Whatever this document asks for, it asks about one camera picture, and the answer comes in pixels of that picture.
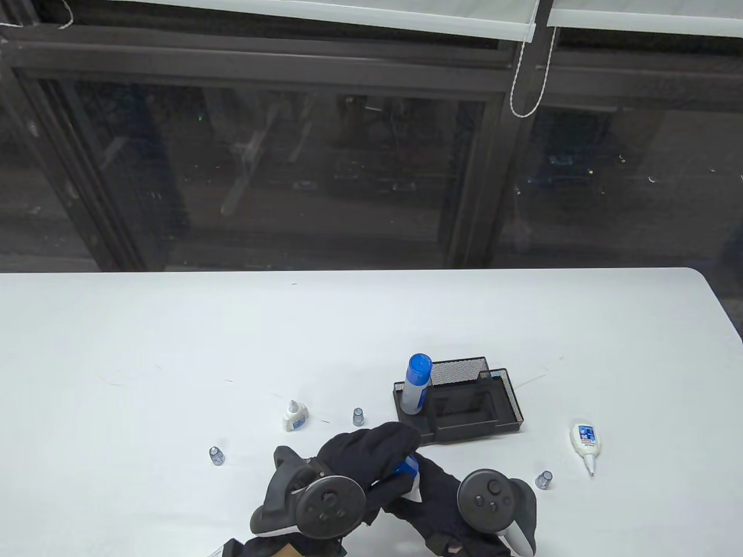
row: white table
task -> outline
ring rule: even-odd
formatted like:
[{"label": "white table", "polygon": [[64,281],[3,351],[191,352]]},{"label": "white table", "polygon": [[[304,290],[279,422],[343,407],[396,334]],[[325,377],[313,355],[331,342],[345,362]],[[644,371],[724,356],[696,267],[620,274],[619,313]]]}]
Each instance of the white table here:
[{"label": "white table", "polygon": [[[205,557],[245,540],[274,447],[314,455],[355,406],[393,420],[417,351],[508,368],[518,434],[422,452],[460,478],[550,469],[539,557],[738,552],[743,347],[695,271],[4,275],[0,307],[4,557]],[[312,420],[286,433],[290,398]],[[574,417],[605,441],[593,480]],[[389,516],[345,546],[429,557]]]}]

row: black metal window frame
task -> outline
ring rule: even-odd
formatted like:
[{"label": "black metal window frame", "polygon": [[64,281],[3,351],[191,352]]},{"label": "black metal window frame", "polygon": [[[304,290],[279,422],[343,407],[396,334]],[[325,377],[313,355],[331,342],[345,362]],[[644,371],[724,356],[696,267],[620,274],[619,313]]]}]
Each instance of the black metal window frame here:
[{"label": "black metal window frame", "polygon": [[[533,117],[511,114],[519,46],[492,50],[385,42],[263,39],[172,31],[40,24],[30,2],[0,34],[1,89],[19,130],[103,269],[140,270],[128,237],[63,100],[48,79],[229,87],[240,83],[302,91],[388,94],[484,103],[470,153],[448,267],[486,267],[510,203]],[[545,75],[551,1],[536,16],[513,106],[527,111]],[[559,31],[556,44],[559,44]],[[545,104],[579,103],[672,110],[743,111],[743,59],[555,48]]]},{"label": "black metal window frame", "polygon": [[[489,186],[487,162],[490,135],[510,86],[510,52],[375,43],[345,43],[290,39],[255,39],[203,36],[141,29],[53,25],[8,28],[0,47],[0,72],[7,104],[16,112],[19,127],[47,161],[48,177],[62,198],[74,184],[79,204],[88,213],[85,237],[99,238],[108,247],[102,265],[122,270],[142,270],[145,257],[126,233],[114,204],[106,197],[94,157],[77,135],[76,126],[61,110],[64,99],[45,87],[49,79],[63,81],[141,82],[159,85],[230,87],[254,85],[298,91],[342,91],[424,97],[484,104],[476,126],[473,152],[468,161],[455,227],[445,263],[459,267],[463,261],[485,257],[470,247],[472,238],[488,234],[491,222],[472,213],[480,209],[480,192]],[[493,207],[490,215],[495,214]]]}]

